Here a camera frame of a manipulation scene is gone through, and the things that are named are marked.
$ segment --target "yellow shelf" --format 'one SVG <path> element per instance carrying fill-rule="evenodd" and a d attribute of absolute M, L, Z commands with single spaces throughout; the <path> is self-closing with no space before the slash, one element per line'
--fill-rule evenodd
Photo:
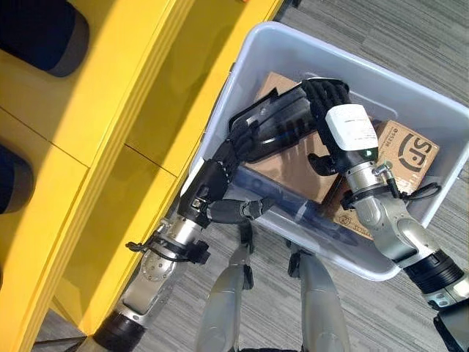
<path fill-rule="evenodd" d="M 31 350 L 76 242 L 193 0 L 73 4 L 91 32 L 89 52 L 74 74 L 55 78 L 0 51 L 1 143 L 23 151 L 37 178 L 30 204 L 0 216 L 5 277 L 0 316 L 9 317 L 0 321 L 2 351 Z"/>
<path fill-rule="evenodd" d="M 19 141 L 27 143 L 18 146 Z M 64 220 L 87 168 L 1 109 L 0 143 L 25 158 L 36 179 L 29 204 L 0 216 L 0 266 L 4 272 L 0 343 L 2 351 L 16 351 L 30 332 L 27 323 L 34 319 L 48 289 L 45 276 L 64 242 Z"/>
<path fill-rule="evenodd" d="M 123 147 L 81 233 L 53 298 L 53 305 L 85 333 L 105 318 L 103 302 L 116 297 L 137 254 L 125 247 L 142 241 L 163 215 L 175 177 Z"/>
<path fill-rule="evenodd" d="M 37 178 L 27 207 L 0 216 L 2 351 L 30 351 L 50 306 L 99 326 L 139 258 L 124 244 L 166 212 L 244 37 L 281 0 L 72 3 L 91 29 L 77 72 L 0 51 L 0 142 Z"/>

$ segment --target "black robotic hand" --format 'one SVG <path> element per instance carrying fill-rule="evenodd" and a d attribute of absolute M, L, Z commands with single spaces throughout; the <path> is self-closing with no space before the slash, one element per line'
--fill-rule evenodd
<path fill-rule="evenodd" d="M 310 78 L 301 82 L 310 102 L 322 143 L 330 155 L 309 155 L 309 163 L 319 175 L 327 176 L 376 161 L 376 133 L 364 107 L 352 104 L 349 87 L 338 79 Z"/>
<path fill-rule="evenodd" d="M 196 175 L 189 177 L 177 209 L 181 216 L 203 228 L 211 221 L 239 224 L 261 216 L 273 205 L 268 198 L 251 202 L 223 199 L 237 168 L 253 148 L 254 131 L 246 120 L 237 121 L 215 155 L 194 170 Z"/>

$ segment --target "white plastic bin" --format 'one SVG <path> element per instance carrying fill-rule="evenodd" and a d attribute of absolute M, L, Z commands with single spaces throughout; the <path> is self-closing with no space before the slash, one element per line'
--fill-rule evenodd
<path fill-rule="evenodd" d="M 251 30 L 215 105 L 196 156 L 210 158 L 228 132 L 229 119 L 254 102 L 268 73 L 294 81 L 311 76 L 340 78 L 351 99 L 379 120 L 396 120 L 440 145 L 423 184 L 443 189 L 414 202 L 410 213 L 426 227 L 469 156 L 469 110 L 436 92 L 360 59 L 321 40 L 275 22 Z M 314 203 L 241 168 L 228 197 L 257 199 L 269 195 L 276 206 L 257 220 L 262 226 L 370 280 L 395 276 L 399 269 L 372 241 L 314 214 Z"/>

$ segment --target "robotic hand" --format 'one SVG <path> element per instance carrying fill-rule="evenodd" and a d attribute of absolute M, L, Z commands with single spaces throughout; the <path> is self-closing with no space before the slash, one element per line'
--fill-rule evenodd
<path fill-rule="evenodd" d="M 380 252 L 402 268 L 438 311 L 434 319 L 449 351 L 469 351 L 469 276 L 426 234 L 407 212 L 389 164 L 377 166 L 378 143 L 360 105 L 337 80 L 310 79 L 302 87 L 311 103 L 322 143 L 330 155 L 310 155 L 320 175 L 339 173 L 351 191 L 344 208 L 354 208 Z"/>

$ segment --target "cardboard box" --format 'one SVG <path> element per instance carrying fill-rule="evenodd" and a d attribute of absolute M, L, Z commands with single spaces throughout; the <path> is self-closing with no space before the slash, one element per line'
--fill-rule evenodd
<path fill-rule="evenodd" d="M 291 79 L 271 72 L 257 93 L 256 99 L 265 96 L 274 88 L 277 88 L 278 93 L 281 94 L 296 84 Z M 308 154 L 310 153 L 316 153 L 319 156 L 329 153 L 317 132 L 302 138 L 294 147 L 257 163 L 246 164 L 246 166 L 306 199 L 321 203 L 337 175 L 325 177 L 314 172 L 308 162 Z"/>
<path fill-rule="evenodd" d="M 390 161 L 393 174 L 401 192 L 414 192 L 424 179 L 439 147 L 395 121 L 382 122 L 377 127 L 378 164 Z M 340 204 L 345 191 L 349 189 L 345 179 L 338 180 L 325 200 L 324 214 L 337 224 L 353 230 L 359 235 L 372 239 L 369 231 L 358 221 L 354 210 L 344 210 Z"/>

